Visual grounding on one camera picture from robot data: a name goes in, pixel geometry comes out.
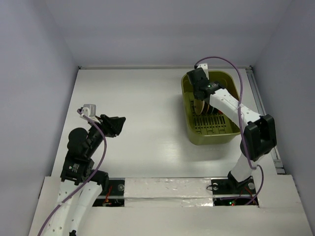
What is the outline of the beige floral plate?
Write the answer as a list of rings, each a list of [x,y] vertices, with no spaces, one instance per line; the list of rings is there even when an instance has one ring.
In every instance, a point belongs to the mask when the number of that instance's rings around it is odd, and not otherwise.
[[[194,99],[193,101],[193,108],[194,111],[197,115],[201,115],[204,109],[204,101],[203,100],[198,100],[198,99]]]

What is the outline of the yellow brown patterned plate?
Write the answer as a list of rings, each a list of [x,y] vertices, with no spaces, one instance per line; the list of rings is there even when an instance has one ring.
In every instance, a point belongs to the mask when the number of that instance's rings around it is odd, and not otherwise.
[[[208,104],[208,103],[205,103],[202,113],[203,113],[203,114],[207,114],[208,111],[209,111],[209,104]]]

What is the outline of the blue floral dark-rimmed plate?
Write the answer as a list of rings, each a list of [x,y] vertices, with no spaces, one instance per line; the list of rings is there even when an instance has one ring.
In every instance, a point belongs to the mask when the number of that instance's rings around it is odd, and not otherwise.
[[[209,106],[208,114],[215,114],[216,113],[216,108]]]

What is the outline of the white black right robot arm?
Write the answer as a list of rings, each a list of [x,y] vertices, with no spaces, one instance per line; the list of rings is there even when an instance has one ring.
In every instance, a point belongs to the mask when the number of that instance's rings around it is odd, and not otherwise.
[[[240,129],[241,156],[226,181],[227,189],[237,193],[258,168],[259,160],[277,145],[275,120],[269,114],[263,116],[243,105],[221,83],[209,81],[201,67],[189,71],[187,77],[194,98],[221,111]]]

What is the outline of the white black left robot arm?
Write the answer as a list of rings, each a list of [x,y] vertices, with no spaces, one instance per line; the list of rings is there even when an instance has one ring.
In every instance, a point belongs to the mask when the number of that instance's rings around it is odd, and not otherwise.
[[[73,129],[68,136],[67,154],[64,160],[55,208],[46,218],[38,235],[78,236],[88,214],[100,194],[109,189],[107,172],[95,166],[92,155],[106,138],[120,135],[125,117],[99,117],[86,115],[78,110],[90,129]]]

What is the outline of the left arm base electronics bay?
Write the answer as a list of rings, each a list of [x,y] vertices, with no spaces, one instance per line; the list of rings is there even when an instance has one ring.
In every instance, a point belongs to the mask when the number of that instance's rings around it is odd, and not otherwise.
[[[107,190],[104,190],[93,203],[93,207],[123,207],[125,179],[110,178]]]

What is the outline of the right arm base electronics bay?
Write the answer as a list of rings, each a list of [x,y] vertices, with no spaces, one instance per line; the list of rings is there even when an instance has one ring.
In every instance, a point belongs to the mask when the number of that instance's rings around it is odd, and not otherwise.
[[[212,193],[214,206],[259,206],[252,177],[236,188],[229,185],[227,178],[211,179],[206,190]]]

